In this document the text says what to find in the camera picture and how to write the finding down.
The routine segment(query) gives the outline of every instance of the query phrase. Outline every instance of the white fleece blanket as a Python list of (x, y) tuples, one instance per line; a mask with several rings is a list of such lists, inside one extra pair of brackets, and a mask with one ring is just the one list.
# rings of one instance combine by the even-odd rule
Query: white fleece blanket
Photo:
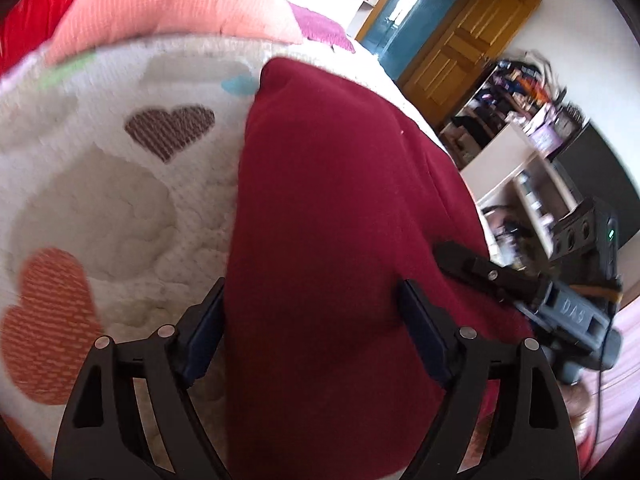
[[(149, 336), (224, 275), (244, 124), (271, 57), (372, 89), (440, 144), (356, 48), (153, 38), (55, 69), (32, 60), (0, 96), (0, 412), (45, 471), (93, 341)], [(222, 363), (190, 394), (224, 459)], [(141, 406), (154, 457), (170, 468)]]

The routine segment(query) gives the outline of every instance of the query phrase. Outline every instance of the purple towel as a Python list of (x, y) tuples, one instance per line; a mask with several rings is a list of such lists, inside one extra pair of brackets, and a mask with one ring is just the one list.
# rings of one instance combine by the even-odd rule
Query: purple towel
[(293, 10), (293, 15), (296, 17), (303, 36), (312, 41), (321, 41), (331, 46), (340, 46), (344, 50), (355, 54), (356, 49), (339, 23), (306, 7), (297, 6), (291, 2), (289, 2), (289, 5)]

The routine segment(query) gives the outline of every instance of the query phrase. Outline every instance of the wooden door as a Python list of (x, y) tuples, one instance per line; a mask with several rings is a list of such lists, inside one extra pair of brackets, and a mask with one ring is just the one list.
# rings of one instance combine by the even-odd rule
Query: wooden door
[(462, 100), (490, 60), (496, 59), (540, 0), (470, 0), (424, 60), (401, 85), (402, 93), (434, 128)]

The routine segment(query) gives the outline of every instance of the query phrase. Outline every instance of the teal spot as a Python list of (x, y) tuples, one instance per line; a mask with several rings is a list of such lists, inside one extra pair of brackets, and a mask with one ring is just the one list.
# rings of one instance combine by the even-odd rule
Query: teal spot
[(47, 89), (59, 85), (65, 79), (82, 70), (95, 58), (95, 52), (80, 54), (71, 61), (52, 68), (40, 76), (40, 88)]
[(251, 75), (237, 75), (221, 83), (225, 92), (231, 95), (254, 95), (258, 91), (260, 83)]

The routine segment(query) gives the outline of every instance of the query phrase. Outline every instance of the dark red cloth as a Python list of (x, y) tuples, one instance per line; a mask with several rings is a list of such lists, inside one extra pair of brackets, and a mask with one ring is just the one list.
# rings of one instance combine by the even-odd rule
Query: dark red cloth
[(0, 22), (0, 75), (53, 36), (73, 0), (20, 0)]
[(484, 336), (530, 335), (515, 309), (443, 277), (431, 247), (447, 239), (488, 252), (455, 165), (411, 119), (318, 68), (265, 65), (225, 287), (235, 479), (372, 480), (408, 464), (442, 392), (398, 316), (401, 278)]

